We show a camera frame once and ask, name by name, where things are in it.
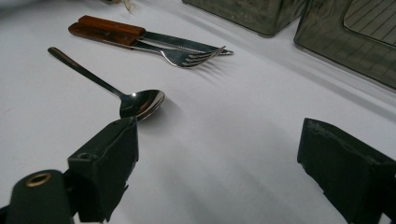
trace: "knife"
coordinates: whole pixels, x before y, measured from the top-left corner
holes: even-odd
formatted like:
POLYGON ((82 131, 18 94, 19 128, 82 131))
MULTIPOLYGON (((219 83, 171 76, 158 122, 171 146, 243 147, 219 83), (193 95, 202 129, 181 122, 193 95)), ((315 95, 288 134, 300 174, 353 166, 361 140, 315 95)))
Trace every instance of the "knife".
MULTIPOLYGON (((138 36, 142 40, 151 41, 157 44, 164 44, 173 48, 184 49, 192 52, 205 53, 218 49, 217 47, 198 43, 188 39, 148 32, 143 27, 133 26, 116 21, 108 21, 92 16, 83 16, 79 18, 78 22, 90 26, 105 26, 107 29, 123 32, 127 35, 138 36)), ((233 55, 233 51, 224 49, 220 55, 233 55)))

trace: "white surface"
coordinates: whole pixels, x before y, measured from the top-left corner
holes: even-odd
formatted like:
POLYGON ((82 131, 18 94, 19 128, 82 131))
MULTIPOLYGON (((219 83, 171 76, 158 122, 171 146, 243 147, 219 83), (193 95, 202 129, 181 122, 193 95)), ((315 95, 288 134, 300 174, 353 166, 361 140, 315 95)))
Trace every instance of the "white surface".
POLYGON ((304 118, 396 159, 395 95, 295 48, 298 22, 266 39, 180 0, 0 2, 0 206, 13 185, 66 159, 120 101, 60 63, 56 47, 125 93, 165 92, 138 124, 140 161, 110 223, 344 224, 297 163, 304 118), (159 55, 72 36, 83 15, 235 52, 179 69, 159 55))

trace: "fork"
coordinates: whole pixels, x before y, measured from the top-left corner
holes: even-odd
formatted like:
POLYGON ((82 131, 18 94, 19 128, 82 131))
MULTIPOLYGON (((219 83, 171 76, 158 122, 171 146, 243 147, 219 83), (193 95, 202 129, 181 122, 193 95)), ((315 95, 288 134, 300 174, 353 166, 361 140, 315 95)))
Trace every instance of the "fork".
POLYGON ((72 35, 104 42, 110 45, 126 49, 142 49, 161 54, 166 61, 176 67, 190 68, 202 64, 207 60, 221 54, 225 47, 206 53, 191 53, 179 49, 164 49, 139 41, 138 36, 127 35, 117 31, 109 31, 106 28, 95 27, 76 22, 69 27, 72 35))

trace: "spoon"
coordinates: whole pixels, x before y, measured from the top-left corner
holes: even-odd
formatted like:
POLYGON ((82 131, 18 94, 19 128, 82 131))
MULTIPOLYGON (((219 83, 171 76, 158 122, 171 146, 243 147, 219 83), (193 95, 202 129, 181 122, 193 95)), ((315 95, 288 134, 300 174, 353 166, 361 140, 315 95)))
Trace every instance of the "spoon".
POLYGON ((92 72, 85 69, 83 66, 73 61, 59 49, 52 47, 49 48, 48 51, 59 61, 73 68, 84 77, 116 94, 121 100, 120 116, 122 118, 135 116, 136 120, 145 119, 158 107, 160 107, 163 99, 165 98, 165 94, 162 91, 157 90, 140 91, 126 95, 103 81, 101 78, 94 75, 92 72))

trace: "fork handle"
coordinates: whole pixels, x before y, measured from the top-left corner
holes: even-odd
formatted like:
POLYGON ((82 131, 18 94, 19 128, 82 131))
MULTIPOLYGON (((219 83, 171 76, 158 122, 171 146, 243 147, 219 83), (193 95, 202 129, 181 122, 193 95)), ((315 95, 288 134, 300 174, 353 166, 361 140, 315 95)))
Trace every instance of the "fork handle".
POLYGON ((127 35, 143 36, 146 33, 146 29, 143 27, 133 26, 116 21, 108 21, 92 16, 83 16, 78 19, 78 22, 99 28, 106 28, 110 31, 122 32, 127 35))
POLYGON ((137 43, 137 36, 128 35, 117 31, 108 30, 76 22, 69 26, 69 32, 72 35, 95 40, 118 47, 131 49, 131 46, 137 43))

